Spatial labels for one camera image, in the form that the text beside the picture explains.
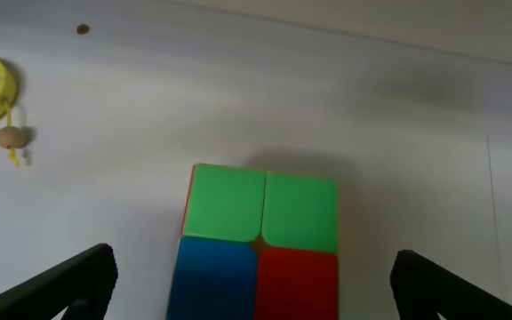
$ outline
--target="2x2 puzzle cube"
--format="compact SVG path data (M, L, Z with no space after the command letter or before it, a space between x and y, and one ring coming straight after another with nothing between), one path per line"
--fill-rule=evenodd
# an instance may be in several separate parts
M336 182L197 164L167 320L335 320L338 309Z

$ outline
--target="cube face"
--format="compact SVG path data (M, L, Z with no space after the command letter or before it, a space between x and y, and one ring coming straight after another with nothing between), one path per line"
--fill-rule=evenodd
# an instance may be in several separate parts
M274 248L260 256L255 320L337 320L338 262L332 253Z
M254 240L260 233L265 186L265 172L196 165L183 235Z
M256 267L248 245L183 237L166 319L253 319Z
M262 236L277 247L336 253L337 183L269 173Z

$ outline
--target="yellow string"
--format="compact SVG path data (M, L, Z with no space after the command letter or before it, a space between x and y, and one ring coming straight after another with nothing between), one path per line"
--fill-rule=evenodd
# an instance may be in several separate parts
M7 126L11 126L11 106L9 104L5 104L5 113L7 114ZM17 168L19 168L19 158L17 157L17 152L15 152L14 147L11 147L7 157L15 163Z

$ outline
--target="wooden bead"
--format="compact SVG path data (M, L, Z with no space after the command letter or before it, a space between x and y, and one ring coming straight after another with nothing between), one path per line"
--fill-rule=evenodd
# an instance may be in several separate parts
M23 148L27 143L24 131L14 126L6 126L0 129L1 148Z

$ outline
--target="rubik's cube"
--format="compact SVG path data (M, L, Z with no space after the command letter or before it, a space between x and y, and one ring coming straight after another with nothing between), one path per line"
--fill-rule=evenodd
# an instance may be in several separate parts
M166 319L338 316L335 180L197 164Z

